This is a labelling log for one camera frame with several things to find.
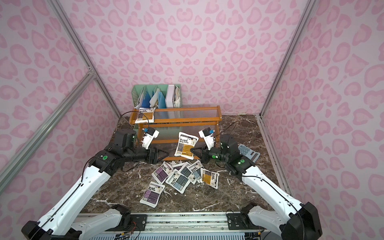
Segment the yellow coffee bag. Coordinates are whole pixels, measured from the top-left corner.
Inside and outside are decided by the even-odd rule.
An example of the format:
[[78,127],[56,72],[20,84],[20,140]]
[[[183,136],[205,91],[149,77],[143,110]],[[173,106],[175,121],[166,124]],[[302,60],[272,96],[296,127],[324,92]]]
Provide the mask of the yellow coffee bag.
[[206,169],[201,168],[201,181],[214,189],[218,189],[219,176],[217,172],[211,172]]
[[148,123],[151,124],[155,121],[154,113],[156,108],[140,108],[135,124]]
[[178,145],[177,145],[174,156],[186,158],[188,160],[193,160],[194,154],[191,152],[191,149],[195,147],[198,141],[199,141],[199,138],[196,136],[179,132]]

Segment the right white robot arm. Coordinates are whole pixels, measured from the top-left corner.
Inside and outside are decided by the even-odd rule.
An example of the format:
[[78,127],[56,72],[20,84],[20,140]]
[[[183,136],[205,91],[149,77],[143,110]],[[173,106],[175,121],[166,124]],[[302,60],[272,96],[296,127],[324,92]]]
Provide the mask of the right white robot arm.
[[191,153],[203,162],[223,163],[230,175],[255,190],[273,208],[267,211],[252,203],[243,208],[252,225],[283,240],[318,240],[323,235],[318,209],[310,202],[303,204],[271,181],[231,135],[223,135],[217,147],[211,137],[205,142],[205,147],[192,148]]

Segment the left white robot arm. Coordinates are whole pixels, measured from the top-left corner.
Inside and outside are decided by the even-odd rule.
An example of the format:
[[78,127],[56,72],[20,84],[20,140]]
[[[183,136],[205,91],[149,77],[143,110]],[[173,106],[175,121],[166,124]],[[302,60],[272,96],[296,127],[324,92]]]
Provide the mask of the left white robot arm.
[[38,221],[28,221],[22,228],[28,240],[88,240],[107,231],[131,231],[135,229],[130,210],[114,205],[105,213],[84,222],[76,218],[91,197],[127,162],[155,164],[163,160],[161,150],[151,143],[159,132],[148,127],[138,144],[136,131],[120,130],[113,143],[96,153],[85,164],[81,177],[62,199]]

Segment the blue coffee bag right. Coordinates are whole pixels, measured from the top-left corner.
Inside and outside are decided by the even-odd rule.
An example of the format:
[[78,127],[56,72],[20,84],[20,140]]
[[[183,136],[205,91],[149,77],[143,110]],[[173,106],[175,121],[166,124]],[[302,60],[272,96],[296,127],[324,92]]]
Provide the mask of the blue coffee bag right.
[[200,160],[195,161],[193,164],[188,166],[189,171],[194,175],[195,179],[197,180],[198,183],[202,183],[202,174],[201,174],[201,169],[203,169],[204,166],[200,162]]

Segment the blue coffee bag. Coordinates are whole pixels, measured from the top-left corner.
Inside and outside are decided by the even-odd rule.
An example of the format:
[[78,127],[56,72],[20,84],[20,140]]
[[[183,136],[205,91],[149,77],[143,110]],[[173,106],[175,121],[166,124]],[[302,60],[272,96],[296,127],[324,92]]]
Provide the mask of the blue coffee bag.
[[188,163],[188,162],[183,163],[183,164],[181,165],[181,167],[178,168],[178,171],[179,171],[179,173],[180,173],[181,175],[183,175],[183,176],[186,177],[188,180],[190,180],[191,183],[192,183],[193,185],[195,185],[196,182],[197,182],[197,179],[196,179],[194,173],[188,168],[190,165],[191,165],[191,164]]
[[201,174],[201,169],[203,169],[204,166],[200,162],[200,160],[195,161],[193,164],[188,166],[189,171],[194,175],[195,179],[197,180],[198,183],[202,183],[202,174]]
[[179,193],[183,194],[191,181],[178,170],[174,170],[166,180],[166,183]]

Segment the orange three-tier shelf rack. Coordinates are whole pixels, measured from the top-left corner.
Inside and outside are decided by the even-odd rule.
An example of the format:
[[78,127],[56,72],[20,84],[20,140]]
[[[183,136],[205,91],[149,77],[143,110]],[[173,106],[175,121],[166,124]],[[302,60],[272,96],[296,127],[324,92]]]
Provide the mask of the orange three-tier shelf rack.
[[[170,154],[164,161],[178,161],[185,159],[182,157],[175,157],[174,152],[163,149],[165,145],[178,143],[179,132],[198,136],[199,131],[208,127],[214,130],[214,134],[219,132],[219,123],[222,120],[220,106],[203,108],[176,108],[170,110],[180,112],[181,117],[168,120],[160,119],[155,121],[152,125],[147,125],[159,131],[158,137],[153,139],[149,148],[161,149],[169,152]],[[138,130],[138,139],[142,141],[145,134],[144,123],[135,124],[137,114],[137,110],[132,112],[129,122],[131,125],[135,126],[134,129]]]

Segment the purple coffee bag in pile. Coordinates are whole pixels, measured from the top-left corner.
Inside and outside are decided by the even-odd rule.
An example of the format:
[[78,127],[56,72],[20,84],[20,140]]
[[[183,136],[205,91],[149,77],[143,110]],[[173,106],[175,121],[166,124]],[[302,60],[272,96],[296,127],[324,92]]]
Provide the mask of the purple coffee bag in pile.
[[174,168],[170,164],[163,162],[162,165],[152,173],[152,177],[158,184],[163,184],[173,171]]

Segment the blue coffee bag middle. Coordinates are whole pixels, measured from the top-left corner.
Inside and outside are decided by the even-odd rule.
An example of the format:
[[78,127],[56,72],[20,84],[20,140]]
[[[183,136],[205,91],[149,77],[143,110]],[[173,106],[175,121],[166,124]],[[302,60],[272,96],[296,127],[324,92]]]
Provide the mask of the blue coffee bag middle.
[[195,185],[196,182],[197,182],[197,179],[196,179],[194,173],[188,168],[190,165],[191,165],[191,164],[188,163],[188,162],[183,163],[183,164],[181,165],[181,167],[178,168],[178,171],[179,171],[179,173],[180,173],[181,175],[183,175],[183,176],[186,177],[188,180],[190,180],[191,183],[192,183],[193,185]]

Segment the blue coffee bag front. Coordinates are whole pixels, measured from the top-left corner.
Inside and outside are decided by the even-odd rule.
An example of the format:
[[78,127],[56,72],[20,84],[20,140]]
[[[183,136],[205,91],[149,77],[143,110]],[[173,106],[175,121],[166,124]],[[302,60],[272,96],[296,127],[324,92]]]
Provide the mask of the blue coffee bag front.
[[191,181],[178,170],[174,170],[166,180],[166,183],[179,193],[183,194]]

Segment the purple coffee bag near front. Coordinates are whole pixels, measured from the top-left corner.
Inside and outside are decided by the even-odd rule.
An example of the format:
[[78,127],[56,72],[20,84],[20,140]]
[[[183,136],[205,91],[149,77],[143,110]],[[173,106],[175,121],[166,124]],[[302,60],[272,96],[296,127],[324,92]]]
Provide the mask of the purple coffee bag near front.
[[164,189],[165,185],[150,182],[144,196],[140,199],[140,203],[155,208],[159,203],[160,196]]

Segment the grey desk calculator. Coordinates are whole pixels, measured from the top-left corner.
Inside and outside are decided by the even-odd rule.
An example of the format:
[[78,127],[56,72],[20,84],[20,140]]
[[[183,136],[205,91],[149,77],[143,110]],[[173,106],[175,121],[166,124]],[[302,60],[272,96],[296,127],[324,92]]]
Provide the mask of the grey desk calculator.
[[247,146],[243,145],[243,144],[239,144],[239,151],[240,151],[240,154],[247,157],[248,159],[250,159],[252,162],[256,162],[259,157],[260,157],[260,153],[248,148]]

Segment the white book in organizer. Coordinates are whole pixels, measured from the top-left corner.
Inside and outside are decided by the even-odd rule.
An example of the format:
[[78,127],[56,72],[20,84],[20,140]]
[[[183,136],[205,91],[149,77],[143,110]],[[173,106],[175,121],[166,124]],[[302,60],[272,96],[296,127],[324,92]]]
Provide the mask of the white book in organizer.
[[174,101],[175,101],[175,85],[168,85],[167,88],[167,95],[165,98],[166,107],[167,109],[174,108]]

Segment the green desktop file organizer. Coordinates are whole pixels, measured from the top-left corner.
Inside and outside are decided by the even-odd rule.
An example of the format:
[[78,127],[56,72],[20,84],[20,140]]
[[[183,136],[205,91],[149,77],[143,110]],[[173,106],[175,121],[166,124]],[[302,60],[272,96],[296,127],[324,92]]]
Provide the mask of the green desktop file organizer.
[[[175,85],[175,101],[174,109],[182,106],[181,85]],[[160,85],[135,85],[132,90],[132,99],[136,110],[140,108],[156,108],[154,117],[155,121],[160,119],[176,119],[181,117],[178,111],[167,109],[165,98],[167,95],[167,84]]]

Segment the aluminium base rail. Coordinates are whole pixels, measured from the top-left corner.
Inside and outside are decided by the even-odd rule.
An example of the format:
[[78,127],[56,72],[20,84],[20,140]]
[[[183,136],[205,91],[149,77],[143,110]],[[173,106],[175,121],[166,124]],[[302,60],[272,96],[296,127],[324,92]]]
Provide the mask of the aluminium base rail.
[[269,231],[247,229],[240,212],[133,213],[124,230],[104,230],[85,240],[262,240]]

